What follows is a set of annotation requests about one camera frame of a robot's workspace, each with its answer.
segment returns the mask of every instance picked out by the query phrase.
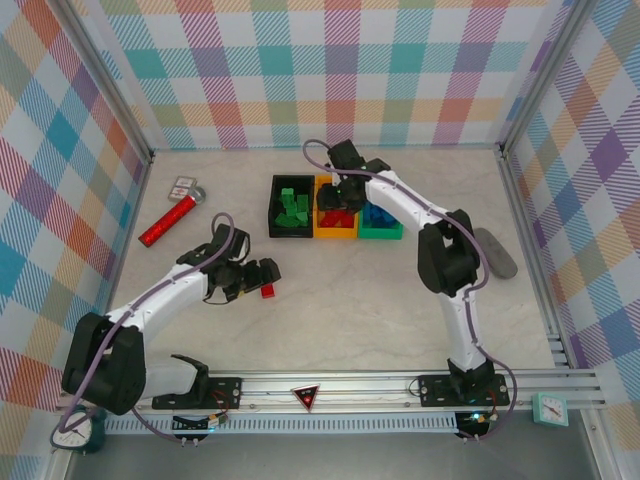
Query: clock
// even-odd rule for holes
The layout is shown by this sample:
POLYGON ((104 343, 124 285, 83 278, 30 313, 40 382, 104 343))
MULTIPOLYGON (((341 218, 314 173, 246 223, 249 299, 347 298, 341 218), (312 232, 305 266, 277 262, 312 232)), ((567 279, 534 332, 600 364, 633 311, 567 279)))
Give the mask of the clock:
POLYGON ((551 393, 537 393, 532 397, 533 421, 549 427, 568 427, 567 400, 551 393))
MULTIPOLYGON (((67 425, 72 424, 87 414, 87 409, 83 405, 78 405, 67 425)), ((93 415, 91 418, 87 418, 84 422, 78 425, 73 430, 62 433, 56 429, 51 434, 49 441, 54 448, 61 448, 63 450, 71 450, 81 453, 94 453, 102 448, 106 440, 106 433, 104 428, 104 421, 107 418, 107 412, 104 409, 93 415)))

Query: red block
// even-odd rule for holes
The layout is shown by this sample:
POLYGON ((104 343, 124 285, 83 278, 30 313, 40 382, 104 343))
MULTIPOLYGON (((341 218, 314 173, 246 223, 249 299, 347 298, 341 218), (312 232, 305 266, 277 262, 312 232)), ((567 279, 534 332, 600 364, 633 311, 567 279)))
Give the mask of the red block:
POLYGON ((273 283, 260 287, 260 293, 262 298, 271 298, 276 296, 276 292, 273 290, 273 283))
POLYGON ((344 210, 330 210, 324 214, 324 218, 320 221, 322 228, 335 227, 344 217, 344 210))
POLYGON ((342 220, 340 220, 340 225, 342 225, 343 228, 353 228, 354 221, 355 221, 355 215, 345 214, 345 216, 342 217, 342 220))

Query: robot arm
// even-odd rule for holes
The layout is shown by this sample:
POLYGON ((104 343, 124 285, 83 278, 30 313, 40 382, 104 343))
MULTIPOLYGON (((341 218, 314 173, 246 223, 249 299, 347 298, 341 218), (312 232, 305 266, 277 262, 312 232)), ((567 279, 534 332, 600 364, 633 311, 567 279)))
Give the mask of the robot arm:
MULTIPOLYGON (((416 196, 421 197, 417 192, 407 186, 393 170, 380 172, 379 175, 390 179, 394 185, 403 185, 409 189, 416 196)), ((373 205, 376 205, 387 212, 389 212, 396 220, 402 225, 411 230, 412 232, 423 235, 421 232, 425 230, 427 225, 438 225, 442 222, 440 217, 436 217, 430 211, 426 211, 422 206, 407 197, 404 193, 401 193, 397 188, 390 185, 383 180, 373 178, 366 183, 365 186, 367 200, 373 205)), ((437 211, 442 215, 447 215, 447 211, 426 199, 423 201, 431 207, 431 210, 437 211)), ((435 269, 430 265, 424 265, 425 257, 431 259, 432 255, 428 253, 428 246, 422 239, 420 239, 420 245, 418 247, 418 271, 421 278, 424 276, 427 278, 427 282, 430 284, 438 283, 434 282, 432 273, 435 273, 435 269)), ((480 353, 477 345, 474 343, 469 326, 467 324, 463 289, 459 289, 455 292, 454 296, 450 296, 447 293, 437 293, 440 306, 444 313, 445 324, 449 339, 451 340, 451 356, 450 361, 462 371, 472 370, 480 367, 485 363, 486 358, 480 353)), ((474 323, 474 329, 479 332, 477 325, 477 311, 475 292, 469 294, 469 302, 471 304, 471 312, 474 323)))
POLYGON ((178 312, 209 298, 216 289, 221 289, 230 302, 243 293, 280 279, 280 271, 272 259, 245 261, 250 250, 249 235, 235 229, 229 248, 215 261, 174 280, 180 273, 202 264, 217 253, 229 232, 227 225, 219 225, 210 243, 182 255, 177 265, 147 290, 157 293, 139 309, 132 306, 146 292, 104 316, 95 313, 84 315, 73 335, 62 388, 71 394, 77 392, 107 333, 123 314, 133 312, 118 328, 82 398, 116 415, 127 413, 140 399, 168 394, 180 395, 187 404, 194 406, 202 402, 208 393, 209 369, 206 365, 181 355, 146 365, 144 348, 178 312), (172 280, 172 283, 158 290, 157 287, 167 280, 172 280))
POLYGON ((418 235, 418 274, 423 284, 438 296, 451 341, 448 360, 451 383, 463 402, 472 403, 485 394, 486 385, 495 376, 493 363, 478 349, 482 348, 482 340, 475 292, 465 292, 477 281, 480 260, 467 238, 443 219, 452 218, 473 234, 469 216, 462 210, 448 212, 429 202, 400 180, 382 160, 365 162, 350 140, 329 148, 328 155, 335 169, 365 170, 376 176, 334 173, 334 185, 320 189, 318 205, 321 210, 342 208, 355 212, 369 201, 418 235), (423 205, 411 197, 419 199, 423 205), (469 303, 469 319, 466 302, 469 303))

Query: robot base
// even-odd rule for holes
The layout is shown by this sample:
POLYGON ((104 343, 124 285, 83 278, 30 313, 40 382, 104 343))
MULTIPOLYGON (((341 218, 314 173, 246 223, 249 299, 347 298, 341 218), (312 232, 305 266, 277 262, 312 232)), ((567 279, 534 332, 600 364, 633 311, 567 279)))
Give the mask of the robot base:
POLYGON ((162 395, 154 397, 154 410, 237 410, 240 408, 242 379, 234 377, 209 377, 203 387, 205 394, 197 401, 188 393, 185 395, 162 395))
POLYGON ((478 406, 493 407, 494 399, 489 392, 495 395, 495 405, 504 407, 509 405, 509 392, 504 375, 494 374, 486 385, 484 393, 474 396, 467 402, 460 399, 460 395, 451 383, 450 375, 421 375, 418 377, 418 392, 420 405, 423 407, 457 407, 478 406))

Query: black bin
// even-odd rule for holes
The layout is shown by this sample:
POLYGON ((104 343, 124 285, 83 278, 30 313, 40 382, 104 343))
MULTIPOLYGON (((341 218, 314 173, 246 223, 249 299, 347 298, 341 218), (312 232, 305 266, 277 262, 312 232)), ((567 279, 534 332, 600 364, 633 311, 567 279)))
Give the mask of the black bin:
POLYGON ((313 238, 313 175, 274 175, 269 199, 269 236, 271 238, 313 238), (309 195, 309 224, 306 227, 286 228, 275 224, 276 217, 285 213, 280 201, 283 188, 293 188, 294 195, 309 195))

